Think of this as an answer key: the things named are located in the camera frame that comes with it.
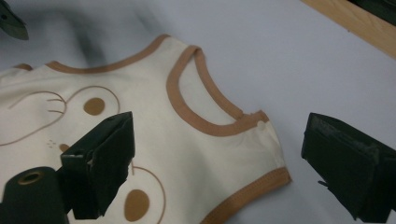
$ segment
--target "brown dot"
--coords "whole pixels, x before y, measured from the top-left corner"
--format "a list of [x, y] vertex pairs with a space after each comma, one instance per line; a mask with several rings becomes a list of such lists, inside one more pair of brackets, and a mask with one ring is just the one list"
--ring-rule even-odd
[[124, 215], [130, 221], [137, 221], [149, 210], [149, 196], [145, 191], [134, 189], [129, 192], [125, 200]]
[[60, 144], [59, 145], [59, 149], [62, 151], [62, 152], [65, 152], [67, 149], [69, 149], [70, 148], [70, 146], [68, 146], [67, 144]]
[[84, 105], [84, 110], [90, 115], [100, 115], [105, 110], [105, 101], [101, 98], [92, 98]]

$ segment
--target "baby shirt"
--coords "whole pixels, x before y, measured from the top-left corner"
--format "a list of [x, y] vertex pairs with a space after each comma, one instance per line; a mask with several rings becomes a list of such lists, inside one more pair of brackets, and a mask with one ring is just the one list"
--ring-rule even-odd
[[203, 51], [161, 35], [117, 63], [51, 62], [0, 73], [0, 190], [101, 120], [134, 115], [135, 157], [104, 217], [71, 223], [221, 223], [290, 182], [263, 111], [245, 114], [211, 79]]

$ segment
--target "wooden board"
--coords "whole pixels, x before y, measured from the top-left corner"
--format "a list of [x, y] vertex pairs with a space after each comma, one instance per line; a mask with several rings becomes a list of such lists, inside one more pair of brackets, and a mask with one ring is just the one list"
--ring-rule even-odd
[[396, 59], [396, 26], [347, 0], [302, 0]]

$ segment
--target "neckline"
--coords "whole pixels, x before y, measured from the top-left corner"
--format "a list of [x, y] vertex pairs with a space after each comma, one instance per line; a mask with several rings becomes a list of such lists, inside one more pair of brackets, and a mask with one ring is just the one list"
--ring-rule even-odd
[[[192, 58], [194, 59], [198, 75], [204, 83], [206, 90], [221, 109], [235, 119], [234, 123], [226, 125], [211, 123], [192, 111], [184, 101], [178, 82], [184, 69]], [[244, 114], [240, 108], [231, 103], [219, 91], [207, 70], [205, 55], [197, 46], [188, 46], [180, 55], [168, 76], [166, 90], [169, 101], [178, 115], [193, 128], [202, 133], [214, 136], [230, 136], [256, 127], [259, 121], [267, 122], [269, 120], [266, 114], [261, 110], [254, 114]]]
[[71, 67], [57, 61], [52, 61], [50, 63], [46, 63], [46, 66], [52, 70], [68, 73], [68, 74], [96, 74], [96, 73], [104, 73], [109, 71], [114, 71], [119, 68], [122, 68], [126, 65], [135, 63], [140, 61], [146, 57], [148, 57], [152, 52], [154, 52], [161, 43], [167, 38], [169, 35], [160, 35], [155, 38], [145, 49], [141, 50], [140, 52], [136, 53], [133, 56], [130, 56], [124, 60], [118, 61], [116, 63], [111, 63], [104, 66], [98, 66], [93, 68], [76, 68]]

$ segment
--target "white table surface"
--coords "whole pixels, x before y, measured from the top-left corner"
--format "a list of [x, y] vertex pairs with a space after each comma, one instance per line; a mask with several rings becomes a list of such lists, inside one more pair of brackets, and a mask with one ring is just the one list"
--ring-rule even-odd
[[[114, 63], [167, 33], [203, 48], [220, 90], [273, 122], [293, 182], [228, 223], [361, 223], [301, 158], [310, 112], [396, 148], [396, 60], [299, 0], [7, 0], [29, 41], [0, 32], [0, 70]], [[388, 223], [396, 223], [391, 213]]]

